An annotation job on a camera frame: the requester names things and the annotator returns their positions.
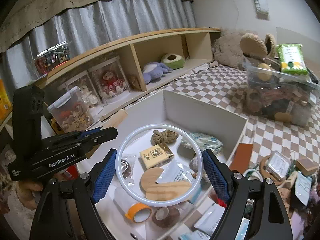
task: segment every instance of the green package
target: green package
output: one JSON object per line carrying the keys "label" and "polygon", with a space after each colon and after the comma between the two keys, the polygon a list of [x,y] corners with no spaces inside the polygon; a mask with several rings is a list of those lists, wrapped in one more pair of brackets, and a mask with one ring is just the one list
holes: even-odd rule
{"label": "green package", "polygon": [[302,44],[280,44],[276,48],[281,61],[281,72],[291,75],[308,75],[301,51]]}

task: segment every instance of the checkered bedsheet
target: checkered bedsheet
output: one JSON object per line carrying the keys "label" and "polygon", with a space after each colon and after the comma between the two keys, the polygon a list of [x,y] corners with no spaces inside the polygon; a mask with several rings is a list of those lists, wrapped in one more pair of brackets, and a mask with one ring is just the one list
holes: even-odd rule
{"label": "checkered bedsheet", "polygon": [[295,159],[300,155],[307,156],[319,164],[320,105],[315,107],[306,127],[268,120],[245,112],[246,87],[246,71],[219,65],[173,81],[162,89],[191,96],[247,118],[248,124],[241,142],[253,143],[251,167],[274,150]]}

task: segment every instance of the white storage box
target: white storage box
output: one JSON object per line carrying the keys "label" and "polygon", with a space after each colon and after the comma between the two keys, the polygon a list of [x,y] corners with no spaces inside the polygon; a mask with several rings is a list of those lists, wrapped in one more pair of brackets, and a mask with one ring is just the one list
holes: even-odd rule
{"label": "white storage box", "polygon": [[[121,142],[137,128],[148,124],[170,124],[176,126],[185,132],[201,132],[210,134],[219,139],[223,144],[223,154],[218,156],[221,162],[230,165],[233,160],[234,152],[238,146],[239,140],[244,134],[247,119],[231,113],[225,109],[213,106],[199,100],[183,96],[171,91],[161,90],[148,98],[129,107],[128,116],[117,127],[118,136],[115,140],[103,143],[90,159],[83,160],[77,164],[79,172],[89,172],[95,163],[101,162],[110,148],[118,149]],[[124,155],[139,155],[137,150],[151,146],[150,138],[153,131],[147,131],[138,135],[124,150]],[[170,145],[170,149],[175,154],[175,159],[188,165],[188,161],[194,155],[194,151],[180,146],[182,137],[179,136],[174,145]],[[133,179],[135,186],[139,187],[141,174],[144,172],[144,166],[139,159],[135,161],[133,168]],[[162,232],[161,235],[150,238],[146,233],[146,222],[134,224],[120,213],[118,207],[113,202],[114,191],[120,184],[116,176],[114,176],[110,187],[104,199],[101,199],[96,208],[102,221],[108,230],[113,234],[115,239],[133,239],[131,233],[139,240],[155,240],[165,239],[169,236],[181,223],[182,218],[175,226]],[[202,192],[197,202],[194,204],[193,212],[200,203],[206,198],[211,185],[207,183],[207,187],[202,188]]]}

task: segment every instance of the curtain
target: curtain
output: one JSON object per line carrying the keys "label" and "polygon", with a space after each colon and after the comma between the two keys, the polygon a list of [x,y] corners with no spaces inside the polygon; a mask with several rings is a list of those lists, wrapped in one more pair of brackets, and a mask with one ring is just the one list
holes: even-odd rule
{"label": "curtain", "polygon": [[101,0],[68,9],[34,28],[1,54],[0,78],[8,96],[39,77],[33,58],[62,41],[70,56],[127,36],[162,29],[195,27],[191,1]]}

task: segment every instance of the green plush toy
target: green plush toy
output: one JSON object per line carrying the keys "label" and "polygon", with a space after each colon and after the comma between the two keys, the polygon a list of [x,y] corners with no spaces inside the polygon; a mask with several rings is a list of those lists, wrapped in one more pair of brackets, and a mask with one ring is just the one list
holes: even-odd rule
{"label": "green plush toy", "polygon": [[165,54],[161,58],[161,62],[167,67],[172,69],[182,68],[184,66],[185,60],[182,56],[174,53]]}

